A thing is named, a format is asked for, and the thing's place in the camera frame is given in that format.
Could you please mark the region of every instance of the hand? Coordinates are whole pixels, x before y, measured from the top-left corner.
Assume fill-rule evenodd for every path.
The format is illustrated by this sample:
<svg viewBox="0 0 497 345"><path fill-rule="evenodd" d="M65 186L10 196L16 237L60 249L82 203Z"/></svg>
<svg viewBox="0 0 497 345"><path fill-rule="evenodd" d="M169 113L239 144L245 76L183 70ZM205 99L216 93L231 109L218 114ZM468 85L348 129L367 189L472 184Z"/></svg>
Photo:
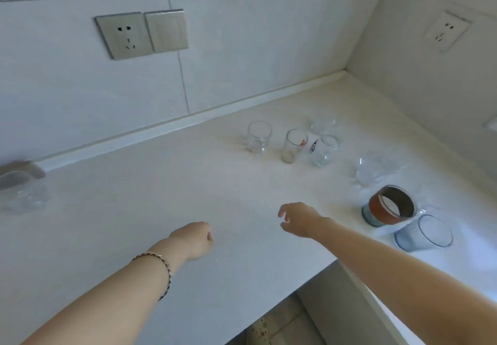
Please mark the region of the hand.
<svg viewBox="0 0 497 345"><path fill-rule="evenodd" d="M210 251L214 244L211 225L207 222L189 223L174 230L168 239L181 240L185 243L187 260L201 258Z"/></svg>
<svg viewBox="0 0 497 345"><path fill-rule="evenodd" d="M314 238L316 227L324 219L317 210L303 202L282 205L278 217L282 218L285 213L281 228L301 238Z"/></svg>

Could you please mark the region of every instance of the kitchen counter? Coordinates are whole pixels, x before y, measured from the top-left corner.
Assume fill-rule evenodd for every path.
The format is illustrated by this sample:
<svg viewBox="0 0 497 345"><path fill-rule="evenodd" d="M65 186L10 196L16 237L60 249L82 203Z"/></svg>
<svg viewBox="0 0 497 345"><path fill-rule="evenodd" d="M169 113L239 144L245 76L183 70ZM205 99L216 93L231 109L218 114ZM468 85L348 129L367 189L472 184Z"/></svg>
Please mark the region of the kitchen counter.
<svg viewBox="0 0 497 345"><path fill-rule="evenodd" d="M315 115L328 111L340 116L336 161L311 165L307 150L317 136L309 133L298 160L283 163L286 132L308 129ZM244 149L253 120L273 126L262 156ZM351 161L389 147L405 167L376 187L358 186ZM347 75L49 172L47 209L0 222L2 343L21 342L177 227L207 221L213 252L174 276L137 344L223 345L335 260L314 241L280 229L281 204L303 201L392 244L388 233L395 228L374 229L360 214L387 183L436 206L433 212L452 226L453 247L414 255L497 300L493 182Z"/></svg>

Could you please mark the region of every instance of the forearm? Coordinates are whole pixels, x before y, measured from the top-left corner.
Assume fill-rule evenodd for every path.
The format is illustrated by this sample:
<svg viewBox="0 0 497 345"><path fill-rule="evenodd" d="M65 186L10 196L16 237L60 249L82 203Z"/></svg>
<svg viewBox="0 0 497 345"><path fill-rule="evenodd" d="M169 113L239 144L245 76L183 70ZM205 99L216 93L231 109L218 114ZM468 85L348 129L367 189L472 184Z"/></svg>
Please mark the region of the forearm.
<svg viewBox="0 0 497 345"><path fill-rule="evenodd" d="M177 240L163 240L150 251L164 256L172 273L187 257ZM168 279L160 259L140 257L60 311L23 345L133 344Z"/></svg>
<svg viewBox="0 0 497 345"><path fill-rule="evenodd" d="M494 304L438 269L330 219L312 237L426 343L476 343L493 332Z"/></svg>

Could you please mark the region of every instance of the floor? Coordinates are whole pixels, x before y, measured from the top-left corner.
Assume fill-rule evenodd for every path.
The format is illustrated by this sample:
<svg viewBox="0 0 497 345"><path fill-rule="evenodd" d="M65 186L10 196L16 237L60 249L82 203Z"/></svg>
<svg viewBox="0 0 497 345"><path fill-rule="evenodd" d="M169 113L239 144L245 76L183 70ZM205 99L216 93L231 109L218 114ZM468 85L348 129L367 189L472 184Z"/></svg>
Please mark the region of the floor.
<svg viewBox="0 0 497 345"><path fill-rule="evenodd" d="M296 293L226 345L326 345Z"/></svg>

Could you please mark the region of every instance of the cup with brown band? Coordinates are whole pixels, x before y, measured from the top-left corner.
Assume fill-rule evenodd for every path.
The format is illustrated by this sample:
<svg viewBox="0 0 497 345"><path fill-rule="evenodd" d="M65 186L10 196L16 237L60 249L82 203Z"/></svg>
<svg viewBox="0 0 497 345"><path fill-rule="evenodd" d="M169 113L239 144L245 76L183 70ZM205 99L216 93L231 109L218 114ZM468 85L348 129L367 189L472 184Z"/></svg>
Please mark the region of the cup with brown band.
<svg viewBox="0 0 497 345"><path fill-rule="evenodd" d="M394 225L414 218L418 208L401 187L385 185L362 207L362 217L374 227Z"/></svg>

